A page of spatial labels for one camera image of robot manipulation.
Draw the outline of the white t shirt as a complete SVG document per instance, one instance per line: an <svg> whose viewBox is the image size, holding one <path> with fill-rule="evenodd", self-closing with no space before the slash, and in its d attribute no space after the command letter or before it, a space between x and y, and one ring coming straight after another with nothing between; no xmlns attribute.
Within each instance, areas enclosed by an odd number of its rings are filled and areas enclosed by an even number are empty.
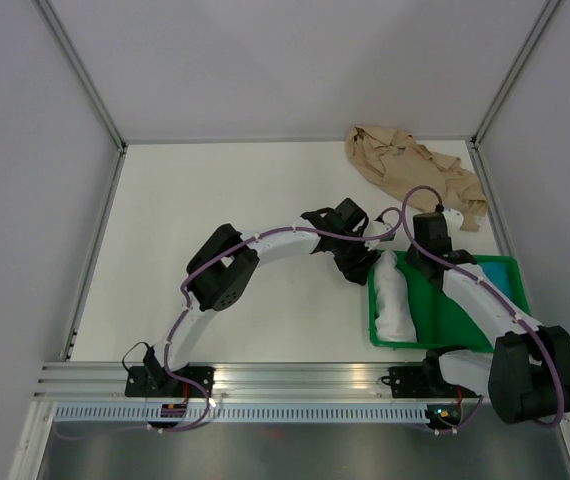
<svg viewBox="0 0 570 480"><path fill-rule="evenodd" d="M397 256L384 250L374 267L376 336L383 342L415 343L417 334L412 320L408 288L397 268Z"/></svg>

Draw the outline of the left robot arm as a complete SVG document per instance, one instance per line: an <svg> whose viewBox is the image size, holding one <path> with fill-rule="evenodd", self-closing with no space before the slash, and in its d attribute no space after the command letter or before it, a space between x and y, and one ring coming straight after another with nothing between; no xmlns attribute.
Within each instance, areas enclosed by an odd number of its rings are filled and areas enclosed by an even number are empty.
<svg viewBox="0 0 570 480"><path fill-rule="evenodd" d="M379 244L394 238L394 227L371 221L351 199L335 208L301 214L293 222L258 232L219 226L188 263L179 287L184 303L165 338L147 348L143 378L160 395L171 396L183 384L191 351L211 319L233 306L255 271L281 259L329 253L344 278L358 285L380 258Z"/></svg>

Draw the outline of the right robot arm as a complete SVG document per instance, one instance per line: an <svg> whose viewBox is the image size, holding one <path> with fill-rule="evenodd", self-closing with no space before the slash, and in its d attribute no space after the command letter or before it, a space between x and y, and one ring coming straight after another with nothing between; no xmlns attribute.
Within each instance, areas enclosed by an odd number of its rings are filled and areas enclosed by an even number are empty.
<svg viewBox="0 0 570 480"><path fill-rule="evenodd" d="M414 216L403 227L406 258L457 304L492 343L484 356L462 345L427 351L424 388L443 395L454 386L488 398L507 424L526 421L554 428L570 412L570 335L544 326L517 307L484 274L476 259L452 247L441 211Z"/></svg>

